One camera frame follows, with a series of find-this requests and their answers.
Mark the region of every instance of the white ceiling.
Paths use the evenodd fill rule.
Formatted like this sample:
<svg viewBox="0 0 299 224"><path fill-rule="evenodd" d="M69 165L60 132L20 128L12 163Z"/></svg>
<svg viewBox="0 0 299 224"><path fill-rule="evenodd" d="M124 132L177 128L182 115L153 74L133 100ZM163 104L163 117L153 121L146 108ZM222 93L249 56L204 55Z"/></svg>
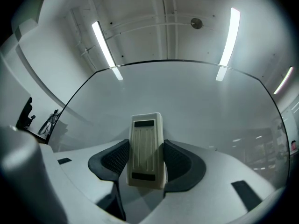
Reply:
<svg viewBox="0 0 299 224"><path fill-rule="evenodd" d="M156 59L219 63L231 7L241 12L241 20L230 67L259 78L270 92L290 66L297 67L289 24L272 0L59 1L49 12L50 0L45 0L40 21L66 17L81 42L77 46L81 54L95 45L82 55L95 70L108 67L92 30L95 21L100 21L116 65ZM193 17L200 18L204 27L192 28Z"/></svg>

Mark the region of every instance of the ceiling light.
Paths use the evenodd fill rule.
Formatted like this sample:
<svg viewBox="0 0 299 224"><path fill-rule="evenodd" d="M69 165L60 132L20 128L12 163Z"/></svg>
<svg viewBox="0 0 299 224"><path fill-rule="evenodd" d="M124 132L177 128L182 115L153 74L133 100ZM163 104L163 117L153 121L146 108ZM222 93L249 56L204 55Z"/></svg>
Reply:
<svg viewBox="0 0 299 224"><path fill-rule="evenodd" d="M297 110L299 110L299 107L297 108ZM297 110L295 110L294 113L296 113ZM293 113L293 114L294 114L294 113Z"/></svg>
<svg viewBox="0 0 299 224"><path fill-rule="evenodd" d="M295 109L295 107L296 107L298 104L299 104L299 102L298 102L297 104L295 104L295 106L294 106L291 110Z"/></svg>
<svg viewBox="0 0 299 224"><path fill-rule="evenodd" d="M108 45L107 45L107 42L104 38L104 35L103 35L103 32L102 32L102 29L100 27L100 23L98 21L96 21L93 25L93 31L95 33L95 36L97 37L98 39L98 42L99 42L99 45L102 49L102 52L107 60L107 63L110 67L114 67L115 66L115 63L114 63L114 60L112 58L112 55L110 53L110 50L108 48ZM114 72L115 76L117 77L118 80L123 80L122 76L121 76L121 73L119 72L119 70L117 68L114 68L112 69L112 71Z"/></svg>
<svg viewBox="0 0 299 224"><path fill-rule="evenodd" d="M281 87L283 87L283 85L285 84L286 80L289 78L291 72L293 70L293 67L290 67L287 74L285 75L284 79L282 80L282 82L280 83L279 87L274 91L274 95L276 95L279 90L281 89Z"/></svg>
<svg viewBox="0 0 299 224"><path fill-rule="evenodd" d="M234 50L235 41L237 39L239 22L240 22L240 12L234 8L231 8L228 39L226 40L225 48L219 65L223 65L223 66L228 65L228 62ZM225 76L226 70L227 70L226 68L220 67L216 80L222 81Z"/></svg>

